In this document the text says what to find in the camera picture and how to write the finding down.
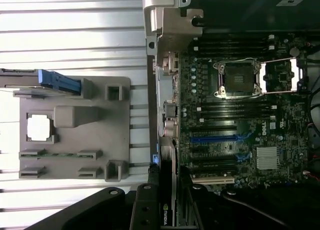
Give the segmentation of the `white expansion slot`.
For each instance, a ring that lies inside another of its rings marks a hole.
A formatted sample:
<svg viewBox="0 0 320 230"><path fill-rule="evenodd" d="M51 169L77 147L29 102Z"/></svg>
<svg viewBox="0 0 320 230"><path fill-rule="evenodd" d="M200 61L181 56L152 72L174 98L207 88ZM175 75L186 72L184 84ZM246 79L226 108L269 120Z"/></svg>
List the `white expansion slot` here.
<svg viewBox="0 0 320 230"><path fill-rule="evenodd" d="M193 178L192 182L194 184L202 184L202 185L227 185L227 184L234 184L235 178L232 176L198 177L198 178Z"/></svg>

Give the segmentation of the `grey parts rack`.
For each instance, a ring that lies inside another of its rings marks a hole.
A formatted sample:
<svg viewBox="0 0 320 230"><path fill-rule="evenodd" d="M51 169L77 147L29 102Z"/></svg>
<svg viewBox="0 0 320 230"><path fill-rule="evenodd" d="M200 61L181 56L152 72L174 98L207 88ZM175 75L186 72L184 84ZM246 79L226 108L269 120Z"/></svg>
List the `grey parts rack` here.
<svg viewBox="0 0 320 230"><path fill-rule="evenodd" d="M123 76L84 76L80 95L20 99L21 179L103 179L129 174L130 87ZM27 141L27 119L48 115L51 142Z"/></svg>

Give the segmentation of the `silver chipset heatsink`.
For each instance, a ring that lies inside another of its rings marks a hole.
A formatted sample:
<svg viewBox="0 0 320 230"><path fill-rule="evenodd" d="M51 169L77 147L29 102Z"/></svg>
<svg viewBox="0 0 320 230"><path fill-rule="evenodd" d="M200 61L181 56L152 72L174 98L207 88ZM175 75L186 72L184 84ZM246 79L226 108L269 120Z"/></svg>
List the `silver chipset heatsink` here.
<svg viewBox="0 0 320 230"><path fill-rule="evenodd" d="M256 167L258 170L276 170L280 167L279 151L276 146L256 148Z"/></svg>

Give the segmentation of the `silver CPU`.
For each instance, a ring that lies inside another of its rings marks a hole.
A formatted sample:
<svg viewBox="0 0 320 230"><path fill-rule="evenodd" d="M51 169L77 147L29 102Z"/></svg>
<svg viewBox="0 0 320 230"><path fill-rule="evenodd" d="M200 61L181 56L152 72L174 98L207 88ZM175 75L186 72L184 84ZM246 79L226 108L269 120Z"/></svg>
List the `silver CPU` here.
<svg viewBox="0 0 320 230"><path fill-rule="evenodd" d="M32 114L27 118L26 140L29 142L52 142L52 123L48 115Z"/></svg>

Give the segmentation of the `green Dell motherboard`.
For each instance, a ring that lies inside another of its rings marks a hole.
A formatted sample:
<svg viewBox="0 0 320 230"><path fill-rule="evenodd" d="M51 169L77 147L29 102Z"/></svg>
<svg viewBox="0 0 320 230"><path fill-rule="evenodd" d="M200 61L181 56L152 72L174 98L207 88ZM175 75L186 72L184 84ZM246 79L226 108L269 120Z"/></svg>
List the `green Dell motherboard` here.
<svg viewBox="0 0 320 230"><path fill-rule="evenodd" d="M295 33L208 34L194 38L178 53L177 143L179 167L189 169L191 180L233 177L234 184L207 185L214 193L225 189L291 186L303 179L307 161L307 134L311 126L304 56L310 43ZM298 48L297 57L290 55ZM221 99L215 62L253 58L260 63L296 58L303 71L302 87L293 93L262 94L254 98ZM235 131L190 132L192 127L237 126ZM192 137L247 136L245 140L191 143ZM277 147L279 169L257 169L257 148ZM195 159L236 159L193 164ZM234 165L237 171L193 172L196 166Z"/></svg>

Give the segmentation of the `CPU socket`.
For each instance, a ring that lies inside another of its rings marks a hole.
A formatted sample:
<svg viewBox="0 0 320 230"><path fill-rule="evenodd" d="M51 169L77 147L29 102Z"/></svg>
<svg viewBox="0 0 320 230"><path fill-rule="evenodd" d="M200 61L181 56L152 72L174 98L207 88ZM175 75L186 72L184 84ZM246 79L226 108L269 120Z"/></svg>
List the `CPU socket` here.
<svg viewBox="0 0 320 230"><path fill-rule="evenodd" d="M219 99L248 99L262 95L260 71L262 64L254 58L215 62L212 67L217 71L217 91Z"/></svg>

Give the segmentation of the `hard disk in blue caddy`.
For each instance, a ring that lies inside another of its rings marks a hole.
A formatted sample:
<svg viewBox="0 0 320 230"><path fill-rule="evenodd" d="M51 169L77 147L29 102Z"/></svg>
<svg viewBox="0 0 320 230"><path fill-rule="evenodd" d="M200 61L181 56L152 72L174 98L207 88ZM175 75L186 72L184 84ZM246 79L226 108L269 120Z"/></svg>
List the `hard disk in blue caddy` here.
<svg viewBox="0 0 320 230"><path fill-rule="evenodd" d="M12 89L20 98L79 96L82 84L55 71L0 68L0 89Z"/></svg>

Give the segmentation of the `black open PC case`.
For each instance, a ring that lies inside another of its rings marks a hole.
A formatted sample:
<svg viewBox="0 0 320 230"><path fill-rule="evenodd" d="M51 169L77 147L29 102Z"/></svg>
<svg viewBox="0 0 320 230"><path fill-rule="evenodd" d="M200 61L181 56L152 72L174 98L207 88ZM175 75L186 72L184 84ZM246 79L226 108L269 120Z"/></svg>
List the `black open PC case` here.
<svg viewBox="0 0 320 230"><path fill-rule="evenodd" d="M143 0L147 54L156 77L158 149L161 137L176 148L177 199L180 196L177 142L178 53L205 35L294 33L310 46L304 54L309 121L307 160L300 184L320 185L320 0Z"/></svg>

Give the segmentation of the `metal socket cover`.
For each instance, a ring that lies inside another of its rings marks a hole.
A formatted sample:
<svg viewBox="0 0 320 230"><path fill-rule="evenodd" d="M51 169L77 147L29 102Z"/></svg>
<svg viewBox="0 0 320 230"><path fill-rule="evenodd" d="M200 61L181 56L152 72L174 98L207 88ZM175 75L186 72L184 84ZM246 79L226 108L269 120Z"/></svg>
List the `metal socket cover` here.
<svg viewBox="0 0 320 230"><path fill-rule="evenodd" d="M262 62L259 72L261 93L296 93L302 87L303 77L303 70L294 57Z"/></svg>

